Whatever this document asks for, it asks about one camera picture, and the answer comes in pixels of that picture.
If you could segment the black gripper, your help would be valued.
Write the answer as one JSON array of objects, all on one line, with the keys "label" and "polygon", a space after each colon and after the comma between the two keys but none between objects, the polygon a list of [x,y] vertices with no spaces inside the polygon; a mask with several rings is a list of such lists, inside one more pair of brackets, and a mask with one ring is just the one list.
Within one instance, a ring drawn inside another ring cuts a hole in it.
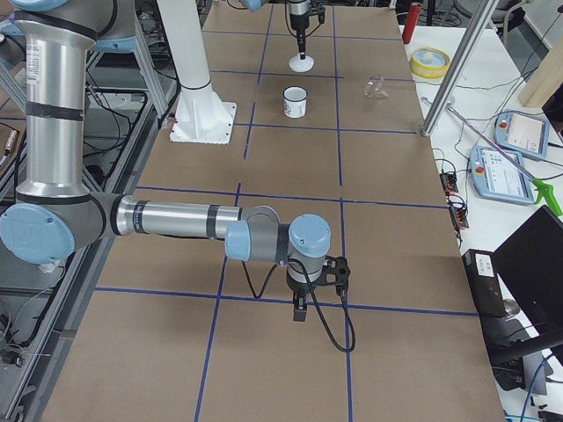
[{"label": "black gripper", "polygon": [[307,296],[311,292],[307,282],[294,280],[290,275],[286,276],[289,288],[293,292],[293,321],[304,322],[307,316]]},{"label": "black gripper", "polygon": [[310,26],[309,14],[296,15],[290,13],[289,23],[293,34],[296,36],[298,57],[300,60],[304,60],[306,58],[306,30]]}]

